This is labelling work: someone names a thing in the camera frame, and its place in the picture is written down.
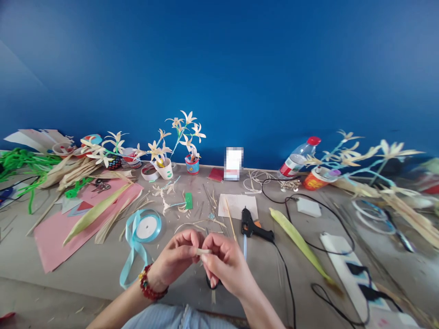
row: hand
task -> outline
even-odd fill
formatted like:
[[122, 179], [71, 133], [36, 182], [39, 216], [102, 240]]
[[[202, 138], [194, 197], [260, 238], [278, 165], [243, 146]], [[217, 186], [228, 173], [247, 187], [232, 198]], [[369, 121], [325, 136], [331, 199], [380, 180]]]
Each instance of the hand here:
[[211, 233], [204, 240], [202, 249], [212, 250], [212, 254], [201, 256], [212, 288], [220, 279], [230, 293], [242, 299], [253, 284], [257, 286], [237, 242]]
[[148, 282], [155, 292], [163, 292], [191, 264], [199, 262], [197, 248], [204, 241], [201, 232], [193, 229], [174, 235], [148, 272]]

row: pink paper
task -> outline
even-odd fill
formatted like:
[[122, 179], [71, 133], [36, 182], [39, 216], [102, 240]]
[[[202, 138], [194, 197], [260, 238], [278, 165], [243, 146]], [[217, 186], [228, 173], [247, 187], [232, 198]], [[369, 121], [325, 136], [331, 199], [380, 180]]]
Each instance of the pink paper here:
[[78, 198], [81, 199], [82, 201], [85, 201], [85, 202], [91, 204], [92, 206], [95, 206], [98, 203], [100, 203], [101, 201], [104, 201], [105, 199], [107, 199], [110, 195], [112, 195], [114, 192], [116, 192], [121, 187], [123, 187], [124, 185], [127, 184], [126, 181], [124, 181], [120, 178], [112, 179], [112, 180], [109, 180], [105, 183], [109, 184], [111, 186], [111, 188], [109, 190], [104, 190], [98, 194], [97, 191], [92, 192], [94, 189], [97, 188], [96, 186], [87, 185], [85, 188], [83, 188], [79, 192]]
[[52, 272], [65, 262], [99, 231], [112, 214], [118, 212], [127, 200], [134, 200], [142, 190], [143, 187], [139, 184], [130, 186], [114, 204], [108, 207], [89, 227], [75, 236], [64, 247], [64, 240], [75, 224], [81, 219], [82, 215], [69, 217], [68, 213], [62, 214], [57, 212], [38, 225], [34, 230], [34, 237], [41, 262], [43, 263], [44, 272]]

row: red beaded bracelet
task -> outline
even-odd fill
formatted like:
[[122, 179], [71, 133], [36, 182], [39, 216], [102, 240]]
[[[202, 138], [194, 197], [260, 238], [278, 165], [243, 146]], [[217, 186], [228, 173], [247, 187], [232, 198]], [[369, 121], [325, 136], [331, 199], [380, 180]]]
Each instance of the red beaded bracelet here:
[[163, 292], [155, 292], [154, 290], [152, 290], [152, 288], [148, 284], [148, 271], [150, 270], [151, 266], [152, 264], [149, 264], [139, 274], [140, 288], [142, 289], [143, 295], [146, 298], [156, 302], [159, 299], [162, 299], [168, 293], [168, 288], [166, 288], [166, 290]]

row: bottle label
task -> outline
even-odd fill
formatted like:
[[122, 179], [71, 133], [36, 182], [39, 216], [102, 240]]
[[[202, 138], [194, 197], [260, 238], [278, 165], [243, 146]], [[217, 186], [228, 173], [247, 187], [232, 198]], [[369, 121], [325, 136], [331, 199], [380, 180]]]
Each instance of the bottle label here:
[[303, 164], [297, 164], [288, 158], [284, 165], [280, 168], [280, 172], [284, 176], [293, 177], [300, 169], [302, 169], [302, 167]]

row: green tag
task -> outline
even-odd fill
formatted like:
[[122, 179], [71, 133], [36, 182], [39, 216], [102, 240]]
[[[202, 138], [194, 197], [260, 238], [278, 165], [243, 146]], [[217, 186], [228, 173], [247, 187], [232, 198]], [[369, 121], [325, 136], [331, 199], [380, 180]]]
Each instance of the green tag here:
[[193, 209], [193, 205], [192, 205], [192, 193], [185, 193], [185, 195], [184, 195], [184, 201], [186, 201], [186, 207], [185, 207], [185, 209]]

